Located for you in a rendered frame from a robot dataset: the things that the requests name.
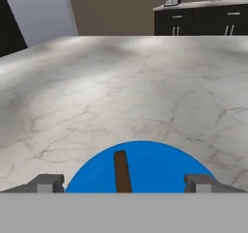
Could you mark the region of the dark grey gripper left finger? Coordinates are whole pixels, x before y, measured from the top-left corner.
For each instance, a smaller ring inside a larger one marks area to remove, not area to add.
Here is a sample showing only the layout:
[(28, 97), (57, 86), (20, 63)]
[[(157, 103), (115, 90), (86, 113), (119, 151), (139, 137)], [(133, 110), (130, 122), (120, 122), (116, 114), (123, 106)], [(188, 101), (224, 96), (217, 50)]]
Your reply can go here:
[(64, 175), (63, 174), (39, 174), (30, 182), (5, 189), (4, 193), (57, 193), (64, 192)]

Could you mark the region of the black cupboard run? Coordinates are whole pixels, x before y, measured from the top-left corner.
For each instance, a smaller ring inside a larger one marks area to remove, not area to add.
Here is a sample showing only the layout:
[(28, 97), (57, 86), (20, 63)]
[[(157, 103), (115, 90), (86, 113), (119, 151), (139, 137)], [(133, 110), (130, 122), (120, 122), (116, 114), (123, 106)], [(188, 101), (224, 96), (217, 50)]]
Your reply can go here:
[(181, 3), (154, 9), (155, 36), (248, 36), (248, 0)]

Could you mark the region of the brown stick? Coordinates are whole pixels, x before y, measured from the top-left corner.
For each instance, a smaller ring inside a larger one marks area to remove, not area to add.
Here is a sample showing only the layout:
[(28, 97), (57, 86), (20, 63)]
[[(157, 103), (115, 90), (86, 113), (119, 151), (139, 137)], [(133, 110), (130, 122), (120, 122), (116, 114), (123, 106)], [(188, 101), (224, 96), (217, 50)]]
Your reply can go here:
[(114, 153), (115, 185), (117, 192), (131, 192), (131, 178), (125, 151)]

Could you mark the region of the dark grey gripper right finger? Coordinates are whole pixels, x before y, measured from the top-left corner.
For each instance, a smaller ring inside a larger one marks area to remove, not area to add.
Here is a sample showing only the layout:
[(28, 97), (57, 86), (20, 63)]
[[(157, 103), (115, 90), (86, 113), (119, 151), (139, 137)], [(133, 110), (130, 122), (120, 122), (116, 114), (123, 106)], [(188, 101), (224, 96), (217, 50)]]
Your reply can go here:
[(202, 174), (191, 174), (184, 177), (185, 192), (192, 193), (239, 193), (243, 189), (237, 189), (232, 186), (224, 185), (218, 182), (214, 177)]

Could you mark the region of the blue plate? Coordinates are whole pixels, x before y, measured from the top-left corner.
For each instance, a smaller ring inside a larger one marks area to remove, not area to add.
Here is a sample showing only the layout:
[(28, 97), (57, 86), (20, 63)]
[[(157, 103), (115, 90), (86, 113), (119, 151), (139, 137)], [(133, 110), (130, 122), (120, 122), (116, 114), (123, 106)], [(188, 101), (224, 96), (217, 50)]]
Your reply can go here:
[(124, 151), (132, 192), (183, 192), (187, 174), (213, 174), (184, 151), (161, 142), (129, 141), (103, 150), (89, 159), (66, 188), (73, 192), (116, 192), (114, 153)]

